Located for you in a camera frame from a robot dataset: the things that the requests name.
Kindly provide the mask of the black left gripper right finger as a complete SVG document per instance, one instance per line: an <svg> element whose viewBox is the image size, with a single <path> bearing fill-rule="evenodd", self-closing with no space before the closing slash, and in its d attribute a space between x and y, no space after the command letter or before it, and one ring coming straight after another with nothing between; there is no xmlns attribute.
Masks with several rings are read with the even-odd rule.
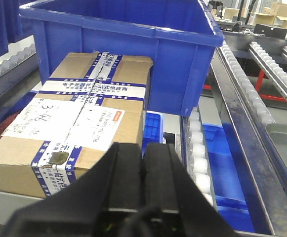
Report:
<svg viewBox="0 0 287 237"><path fill-rule="evenodd" d="M172 144L151 143L143 158L145 201L157 237L233 237L235 231L196 186Z"/></svg>

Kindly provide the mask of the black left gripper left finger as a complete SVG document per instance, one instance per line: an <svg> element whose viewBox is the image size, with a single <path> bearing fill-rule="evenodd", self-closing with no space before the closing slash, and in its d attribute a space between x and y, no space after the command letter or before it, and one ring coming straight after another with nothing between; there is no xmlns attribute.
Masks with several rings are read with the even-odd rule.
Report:
<svg viewBox="0 0 287 237"><path fill-rule="evenodd" d="M114 143L68 187L27 207L7 222L6 237L137 237L141 150Z"/></svg>

